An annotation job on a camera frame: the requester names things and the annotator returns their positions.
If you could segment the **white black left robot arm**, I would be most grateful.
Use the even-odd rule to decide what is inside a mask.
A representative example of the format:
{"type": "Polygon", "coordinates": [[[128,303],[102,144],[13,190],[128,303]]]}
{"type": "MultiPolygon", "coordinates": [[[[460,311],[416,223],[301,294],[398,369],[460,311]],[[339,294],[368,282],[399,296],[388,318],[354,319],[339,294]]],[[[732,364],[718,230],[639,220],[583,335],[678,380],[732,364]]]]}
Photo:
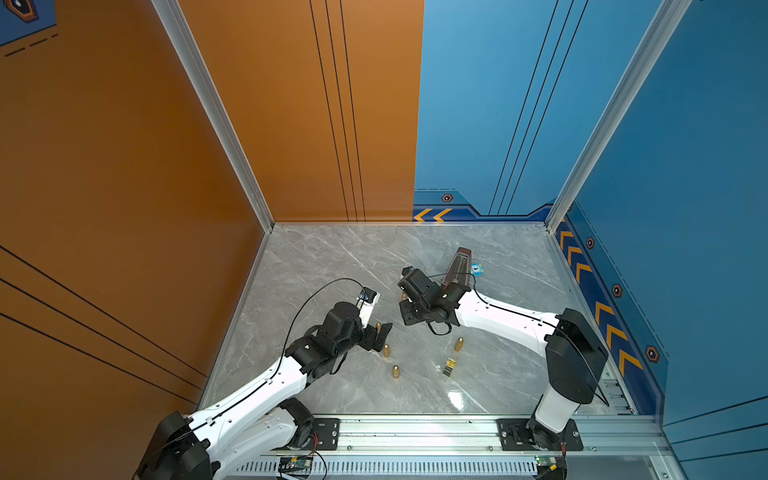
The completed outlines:
{"type": "Polygon", "coordinates": [[[224,479],[271,450],[306,448],[314,416],[297,396],[335,372],[353,348],[383,349],[393,326],[371,324],[373,309],[365,300],[336,303],[255,379],[205,409],[165,417],[134,478],[224,479]]]}

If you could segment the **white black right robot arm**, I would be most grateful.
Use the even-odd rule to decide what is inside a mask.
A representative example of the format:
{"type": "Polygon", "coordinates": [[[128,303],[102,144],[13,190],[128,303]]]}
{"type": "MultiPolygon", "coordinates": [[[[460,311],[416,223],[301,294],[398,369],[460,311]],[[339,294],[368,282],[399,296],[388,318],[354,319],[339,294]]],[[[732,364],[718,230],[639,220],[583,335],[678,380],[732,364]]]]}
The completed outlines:
{"type": "Polygon", "coordinates": [[[548,385],[524,427],[524,441],[534,449],[559,450],[574,413],[599,395],[608,357],[583,314],[570,308],[559,314],[528,310],[496,302],[457,283],[401,290],[400,311],[407,326],[442,323],[450,329],[482,330],[545,359],[548,385]]]}

